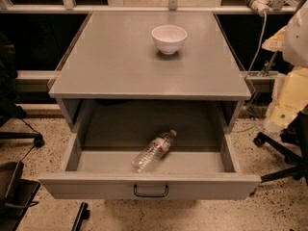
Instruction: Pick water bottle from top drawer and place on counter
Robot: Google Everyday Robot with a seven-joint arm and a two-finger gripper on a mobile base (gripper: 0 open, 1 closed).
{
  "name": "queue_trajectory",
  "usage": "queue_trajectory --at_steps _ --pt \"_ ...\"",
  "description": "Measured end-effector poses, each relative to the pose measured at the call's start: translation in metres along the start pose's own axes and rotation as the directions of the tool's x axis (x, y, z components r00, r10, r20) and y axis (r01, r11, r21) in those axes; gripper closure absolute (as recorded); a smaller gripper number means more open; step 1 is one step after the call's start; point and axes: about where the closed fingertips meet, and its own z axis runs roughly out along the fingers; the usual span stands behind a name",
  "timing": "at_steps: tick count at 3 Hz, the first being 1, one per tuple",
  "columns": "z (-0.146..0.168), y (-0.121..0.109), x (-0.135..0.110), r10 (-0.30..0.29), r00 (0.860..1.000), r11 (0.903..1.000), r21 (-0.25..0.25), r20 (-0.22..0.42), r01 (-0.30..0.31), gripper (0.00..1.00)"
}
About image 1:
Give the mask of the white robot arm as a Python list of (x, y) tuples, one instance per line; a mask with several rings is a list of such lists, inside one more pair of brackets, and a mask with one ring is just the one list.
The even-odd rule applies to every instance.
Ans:
[(308, 106), (308, 1), (262, 47), (280, 51), (283, 60), (293, 66), (287, 75), (277, 76), (264, 122), (267, 131), (277, 133)]

